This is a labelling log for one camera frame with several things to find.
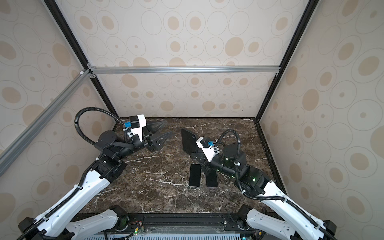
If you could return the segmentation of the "black phone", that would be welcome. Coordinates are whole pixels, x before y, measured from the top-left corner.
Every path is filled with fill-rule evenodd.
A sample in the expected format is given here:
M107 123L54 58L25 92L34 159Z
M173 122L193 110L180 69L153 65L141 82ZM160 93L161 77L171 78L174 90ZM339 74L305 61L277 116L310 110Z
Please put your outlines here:
M198 151L197 150L198 147L196 144L198 135L195 132L192 132L186 128L182 128L181 136L182 136L183 151L188 155L191 155L192 153L196 153Z
M201 165L191 164L189 175L189 186L200 187L201 186Z

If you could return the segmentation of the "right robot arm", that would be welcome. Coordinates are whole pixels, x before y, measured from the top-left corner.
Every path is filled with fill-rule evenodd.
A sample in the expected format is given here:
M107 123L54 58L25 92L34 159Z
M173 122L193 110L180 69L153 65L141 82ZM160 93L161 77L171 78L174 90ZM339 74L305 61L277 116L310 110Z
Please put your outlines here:
M261 170L247 164L246 154L236 144L222 150L213 142L184 144L183 150L199 162L206 174L224 174L246 198L270 207L279 217L244 205L238 212L239 228L258 229L281 240L334 240L336 225L323 221L298 206Z

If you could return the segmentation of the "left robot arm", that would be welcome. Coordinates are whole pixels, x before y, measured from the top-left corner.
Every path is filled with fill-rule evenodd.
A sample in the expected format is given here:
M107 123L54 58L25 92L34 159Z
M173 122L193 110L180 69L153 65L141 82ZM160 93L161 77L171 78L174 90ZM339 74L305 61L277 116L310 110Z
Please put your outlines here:
M143 115L133 116L123 124L124 137L105 131L94 147L100 155L83 172L78 184L48 210L36 218L19 223L20 240L83 240L114 228L125 218L116 209L74 222L76 214L103 189L116 180L127 167L124 158L142 149L159 151L170 132L160 133L166 121L147 122Z

